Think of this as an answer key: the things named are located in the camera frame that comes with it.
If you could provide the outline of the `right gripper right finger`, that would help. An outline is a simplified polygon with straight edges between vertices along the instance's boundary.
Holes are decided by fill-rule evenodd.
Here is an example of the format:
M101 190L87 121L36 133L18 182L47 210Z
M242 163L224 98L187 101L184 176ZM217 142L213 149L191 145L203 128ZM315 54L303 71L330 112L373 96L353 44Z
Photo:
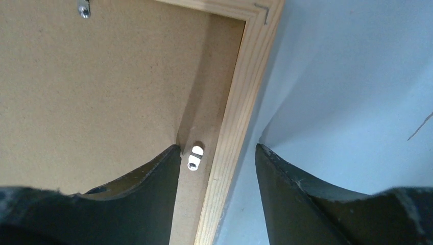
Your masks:
M347 190L263 144L255 166L270 244L432 244L430 187Z

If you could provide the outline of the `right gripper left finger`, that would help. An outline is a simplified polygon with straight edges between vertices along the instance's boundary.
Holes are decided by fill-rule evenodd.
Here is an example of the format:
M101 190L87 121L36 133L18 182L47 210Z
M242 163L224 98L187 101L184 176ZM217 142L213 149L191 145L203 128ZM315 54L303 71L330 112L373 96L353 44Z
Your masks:
M173 144L84 194L1 187L1 244L169 244L180 153Z

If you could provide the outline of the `orange wooden picture frame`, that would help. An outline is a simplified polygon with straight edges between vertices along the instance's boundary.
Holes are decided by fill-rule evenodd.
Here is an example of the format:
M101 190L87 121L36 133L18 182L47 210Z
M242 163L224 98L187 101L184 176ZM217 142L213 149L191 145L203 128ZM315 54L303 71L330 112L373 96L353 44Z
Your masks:
M167 1L245 22L194 244L213 244L285 2Z

